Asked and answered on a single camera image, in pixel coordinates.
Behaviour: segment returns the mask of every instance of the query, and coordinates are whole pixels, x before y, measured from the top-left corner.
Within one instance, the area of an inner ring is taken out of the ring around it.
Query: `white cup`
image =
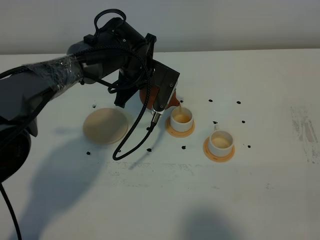
[[[194,116],[192,112],[185,107],[175,107],[170,115],[170,125],[177,132],[184,133],[192,128]]]
[[[231,153],[233,146],[234,139],[231,134],[215,125],[208,141],[209,151],[217,157],[225,157]]]

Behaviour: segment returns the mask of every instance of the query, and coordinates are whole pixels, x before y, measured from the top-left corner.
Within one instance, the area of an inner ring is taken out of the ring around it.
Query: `table surface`
[[[59,56],[2,55],[0,72]],[[165,131],[169,109],[139,150],[113,161],[117,143],[90,143],[82,125],[93,111],[114,108],[115,95],[97,83],[73,86],[40,113],[27,161],[3,184],[24,239],[319,239],[320,49],[154,58],[180,72],[177,98],[193,112],[192,135]],[[130,124],[141,107],[134,95],[122,110]],[[144,114],[123,153],[151,117]],[[203,152],[213,121],[234,137],[225,163]],[[16,239],[2,197],[0,222],[0,239]]]

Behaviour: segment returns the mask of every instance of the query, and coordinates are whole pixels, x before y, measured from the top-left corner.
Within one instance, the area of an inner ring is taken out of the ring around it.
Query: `robotic arm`
[[[116,17],[102,28],[98,19],[107,13]],[[132,128],[113,154],[120,160],[136,149],[148,138],[159,117],[166,109],[178,83],[179,73],[153,60],[156,37],[140,35],[126,22],[126,15],[117,9],[99,13],[94,19],[95,34],[87,35],[83,41],[72,45],[67,56],[13,68],[0,74],[0,183],[14,174],[25,162],[31,147],[30,135],[36,137],[37,115],[53,98],[64,93],[76,83],[98,82],[116,93],[114,104],[125,107],[126,102],[141,89],[146,97]],[[118,80],[109,83],[102,78],[119,70]],[[153,103],[150,128],[144,139],[131,151],[117,157],[144,114],[151,88],[158,94]]]

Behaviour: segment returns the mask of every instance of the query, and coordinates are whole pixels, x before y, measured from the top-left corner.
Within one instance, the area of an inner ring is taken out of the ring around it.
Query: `orange coaster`
[[[176,137],[176,138],[185,138],[185,137],[188,137],[190,134],[192,134],[195,130],[195,121],[193,121],[193,125],[192,127],[188,130],[188,131],[185,131],[185,132],[180,132],[180,131],[176,131],[172,128],[172,126],[170,125],[170,117],[167,118],[167,120],[165,120],[165,129],[166,131]]]
[[[208,141],[209,141],[209,137],[204,141],[204,144],[203,144],[203,151],[204,151],[204,154],[208,157],[208,159],[215,161],[217,163],[224,163],[226,161],[229,161],[234,156],[235,145],[233,145],[232,151],[227,156],[215,156],[208,149]]]

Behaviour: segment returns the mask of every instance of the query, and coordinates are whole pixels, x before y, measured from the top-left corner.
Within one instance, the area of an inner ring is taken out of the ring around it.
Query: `white wall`
[[[320,0],[2,0],[0,53],[64,53],[109,8],[158,52],[320,47]]]

